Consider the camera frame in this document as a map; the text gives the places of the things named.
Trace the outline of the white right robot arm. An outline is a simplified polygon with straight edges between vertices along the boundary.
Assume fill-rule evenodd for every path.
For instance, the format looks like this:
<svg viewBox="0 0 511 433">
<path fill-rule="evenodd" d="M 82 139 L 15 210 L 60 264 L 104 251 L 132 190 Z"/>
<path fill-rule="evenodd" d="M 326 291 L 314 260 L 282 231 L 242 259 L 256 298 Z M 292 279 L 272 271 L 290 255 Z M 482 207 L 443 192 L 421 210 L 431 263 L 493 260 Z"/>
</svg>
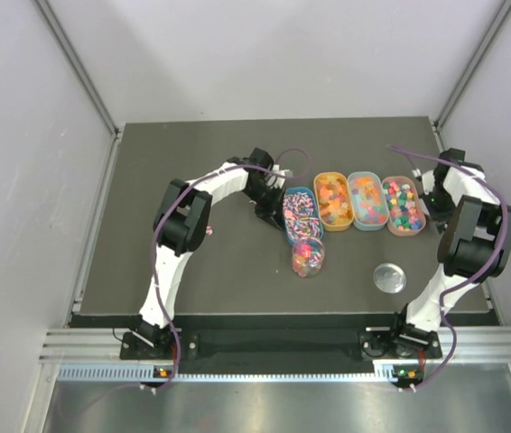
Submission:
<svg viewBox="0 0 511 433">
<path fill-rule="evenodd" d="M 432 335 L 456 303 L 505 269 L 511 254 L 511 206 L 491 187 L 482 167 L 449 148 L 433 170 L 413 175 L 422 183 L 421 203 L 441 234 L 439 267 L 423 292 L 396 315 L 390 350 L 407 357 L 432 345 Z"/>
</svg>

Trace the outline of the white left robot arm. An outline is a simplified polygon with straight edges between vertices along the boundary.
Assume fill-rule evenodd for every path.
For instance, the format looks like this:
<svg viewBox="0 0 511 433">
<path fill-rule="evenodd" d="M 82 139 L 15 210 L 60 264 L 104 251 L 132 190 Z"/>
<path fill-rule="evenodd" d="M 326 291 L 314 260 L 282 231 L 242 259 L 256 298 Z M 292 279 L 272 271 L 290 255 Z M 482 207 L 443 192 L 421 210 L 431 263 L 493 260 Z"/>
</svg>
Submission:
<svg viewBox="0 0 511 433">
<path fill-rule="evenodd" d="M 292 176 L 272 156 L 255 148 L 246 158 L 231 158 L 195 179 L 175 179 L 164 193 L 153 223 L 152 276 L 132 332 L 151 357 L 171 349 L 174 304 L 184 269 L 203 243 L 212 207 L 242 192 L 254 204 L 257 217 L 281 229 L 285 180 Z"/>
</svg>

